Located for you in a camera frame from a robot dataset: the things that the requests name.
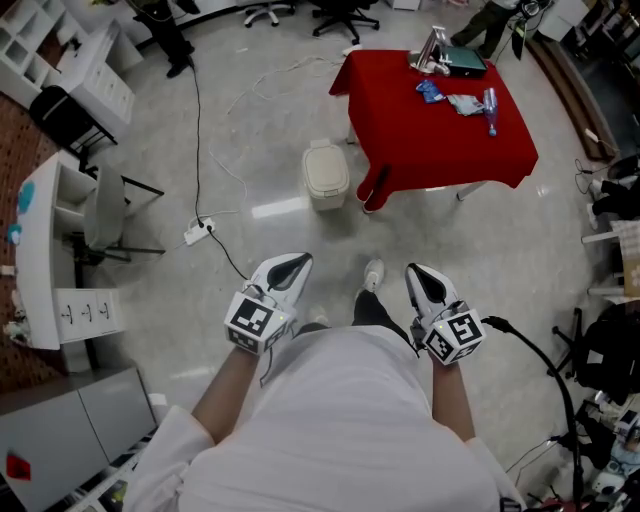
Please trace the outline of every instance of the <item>trash can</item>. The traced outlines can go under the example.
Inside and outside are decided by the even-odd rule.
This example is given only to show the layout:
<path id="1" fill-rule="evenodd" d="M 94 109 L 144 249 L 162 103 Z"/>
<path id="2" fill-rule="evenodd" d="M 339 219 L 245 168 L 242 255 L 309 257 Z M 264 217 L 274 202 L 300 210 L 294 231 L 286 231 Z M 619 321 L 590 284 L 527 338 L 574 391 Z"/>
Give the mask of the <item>trash can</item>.
<path id="1" fill-rule="evenodd" d="M 329 139 L 313 140 L 302 157 L 302 173 L 315 210 L 340 208 L 349 190 L 344 153 Z"/>

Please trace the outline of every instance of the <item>red tablecloth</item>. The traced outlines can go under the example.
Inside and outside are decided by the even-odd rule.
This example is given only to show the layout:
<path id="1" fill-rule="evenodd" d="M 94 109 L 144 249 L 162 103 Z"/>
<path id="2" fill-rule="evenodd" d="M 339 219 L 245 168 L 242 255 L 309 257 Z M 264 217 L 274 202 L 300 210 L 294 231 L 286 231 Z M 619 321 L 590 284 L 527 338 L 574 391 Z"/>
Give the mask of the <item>red tablecloth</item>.
<path id="1" fill-rule="evenodd" d="M 371 165 L 358 187 L 369 211 L 397 190 L 500 181 L 512 188 L 533 171 L 538 153 L 495 66 L 481 79 L 429 79 L 443 94 L 498 98 L 496 137 L 484 115 L 461 116 L 447 101 L 426 104 L 415 89 L 426 77 L 409 68 L 407 52 L 360 50 L 349 55 L 330 94 L 349 94 L 349 117 Z"/>

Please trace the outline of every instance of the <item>floor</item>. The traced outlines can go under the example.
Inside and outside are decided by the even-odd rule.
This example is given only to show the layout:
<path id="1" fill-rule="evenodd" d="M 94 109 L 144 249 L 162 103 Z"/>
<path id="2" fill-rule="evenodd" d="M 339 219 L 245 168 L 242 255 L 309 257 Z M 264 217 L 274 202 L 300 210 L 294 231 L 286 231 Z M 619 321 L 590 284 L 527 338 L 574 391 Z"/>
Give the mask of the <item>floor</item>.
<path id="1" fill-rule="evenodd" d="M 327 94 L 337 66 L 317 61 L 270 75 L 257 90 L 274 99 L 247 92 L 228 112 L 264 73 L 309 56 L 340 60 L 350 38 L 340 32 L 310 37 L 315 21 L 309 11 L 302 6 L 278 28 L 260 21 L 245 29 L 243 18 L 231 14 L 185 32 L 196 46 L 201 92 L 200 212 L 241 210 L 215 217 L 216 232 L 235 263 L 250 273 L 277 254 L 312 253 L 315 265 L 300 314 L 322 305 L 333 325 L 345 325 L 351 322 L 366 262 L 380 257 L 387 268 L 381 299 L 406 327 L 413 312 L 403 271 L 410 262 L 425 263 L 447 274 L 481 315 L 510 319 L 558 360 L 565 347 L 553 339 L 551 327 L 570 329 L 576 305 L 596 312 L 601 307 L 587 301 L 585 290 L 605 249 L 581 245 L 580 235 L 590 228 L 585 196 L 574 182 L 574 159 L 586 158 L 533 58 L 525 52 L 518 62 L 508 48 L 498 62 L 540 155 L 531 177 L 516 190 L 488 184 L 463 203 L 456 200 L 455 188 L 402 192 L 367 216 L 355 198 L 367 160 L 357 146 L 344 144 L 347 99 Z M 424 12 L 393 12 L 379 3 L 372 15 L 381 20 L 381 30 L 363 28 L 362 43 L 365 48 L 419 49 L 432 24 L 452 34 L 472 12 L 439 3 Z M 134 265 L 107 262 L 93 271 L 95 284 L 121 288 L 128 321 L 126 332 L 96 344 L 105 364 L 133 361 L 149 392 L 191 407 L 230 350 L 222 322 L 242 281 L 213 241 L 179 246 L 193 217 L 196 192 L 194 80 L 190 72 L 166 80 L 167 63 L 155 45 L 144 55 L 144 63 L 127 76 L 137 95 L 130 133 L 101 158 L 122 174 L 167 192 L 152 201 L 132 193 L 138 208 L 127 238 L 169 252 L 161 259 L 141 257 Z M 318 138 L 341 145 L 351 170 L 344 208 L 323 214 L 308 207 L 300 171 L 302 153 Z M 210 153 L 246 182 L 245 202 L 242 184 Z M 549 435 L 563 433 L 556 384 L 518 341 L 491 332 L 484 348 L 462 366 L 478 435 L 505 467 Z M 426 362 L 424 381 L 429 390 Z M 574 392 L 576 397 L 583 393 Z M 519 487 L 539 485 L 562 457 L 557 449 L 549 452 L 524 471 Z"/>

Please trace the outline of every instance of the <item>chair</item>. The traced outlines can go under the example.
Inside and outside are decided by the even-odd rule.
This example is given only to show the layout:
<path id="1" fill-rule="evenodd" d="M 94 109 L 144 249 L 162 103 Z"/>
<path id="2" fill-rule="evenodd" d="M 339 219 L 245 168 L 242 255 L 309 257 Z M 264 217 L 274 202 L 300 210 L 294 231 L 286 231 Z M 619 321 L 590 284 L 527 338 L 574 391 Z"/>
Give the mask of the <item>chair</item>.
<path id="1" fill-rule="evenodd" d="M 576 335 L 572 340 L 554 326 L 569 353 L 556 368 L 558 372 L 572 362 L 565 378 L 575 378 L 584 387 L 601 390 L 617 404 L 624 404 L 630 393 L 640 391 L 640 312 L 621 304 L 607 308 L 582 335 L 582 310 L 574 310 Z"/>
<path id="2" fill-rule="evenodd" d="M 336 2 L 331 0 L 311 0 L 311 3 L 320 7 L 313 11 L 314 18 L 320 18 L 324 16 L 330 16 L 330 18 L 323 24 L 319 25 L 313 31 L 314 37 L 319 37 L 320 33 L 337 23 L 344 23 L 346 27 L 353 34 L 352 43 L 360 43 L 360 35 L 353 26 L 354 21 L 360 23 L 368 23 L 372 25 L 373 30 L 380 30 L 380 22 L 373 18 L 367 18 L 360 9 L 369 9 L 378 0 L 345 0 L 343 2 Z"/>
<path id="3" fill-rule="evenodd" d="M 118 145 L 113 135 L 57 85 L 42 89 L 31 103 L 29 115 L 53 142 L 80 162 L 86 163 L 89 148 L 105 137 Z"/>
<path id="4" fill-rule="evenodd" d="M 271 18 L 271 26 L 277 27 L 278 25 L 280 25 L 280 20 L 276 16 L 275 11 L 282 10 L 286 10 L 289 14 L 293 15 L 296 13 L 296 6 L 291 2 L 260 2 L 258 4 L 254 4 L 244 11 L 244 13 L 247 15 L 247 19 L 244 20 L 244 26 L 247 28 L 251 28 L 251 25 L 253 25 L 253 20 L 255 20 L 258 16 L 268 14 Z"/>
<path id="5" fill-rule="evenodd" d="M 141 249 L 120 245 L 125 218 L 124 185 L 129 183 L 144 190 L 164 195 L 164 192 L 130 178 L 124 178 L 109 167 L 98 171 L 98 184 L 87 197 L 84 206 L 84 253 L 90 256 L 130 262 L 127 256 L 112 252 L 164 254 L 163 249 Z"/>

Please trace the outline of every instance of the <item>power strip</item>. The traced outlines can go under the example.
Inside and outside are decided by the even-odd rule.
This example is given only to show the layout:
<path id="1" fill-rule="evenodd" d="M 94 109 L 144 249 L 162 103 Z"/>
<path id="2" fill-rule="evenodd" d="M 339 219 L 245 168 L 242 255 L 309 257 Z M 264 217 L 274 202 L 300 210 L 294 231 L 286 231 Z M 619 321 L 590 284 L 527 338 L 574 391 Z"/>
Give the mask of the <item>power strip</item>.
<path id="1" fill-rule="evenodd" d="M 211 226 L 211 232 L 213 233 L 216 230 L 216 223 L 211 220 L 211 218 L 207 218 L 202 221 L 204 224 L 203 227 L 200 227 L 199 224 L 196 224 L 191 229 L 184 232 L 184 241 L 187 245 L 193 245 L 196 242 L 199 242 L 203 238 L 209 236 L 209 226 Z"/>

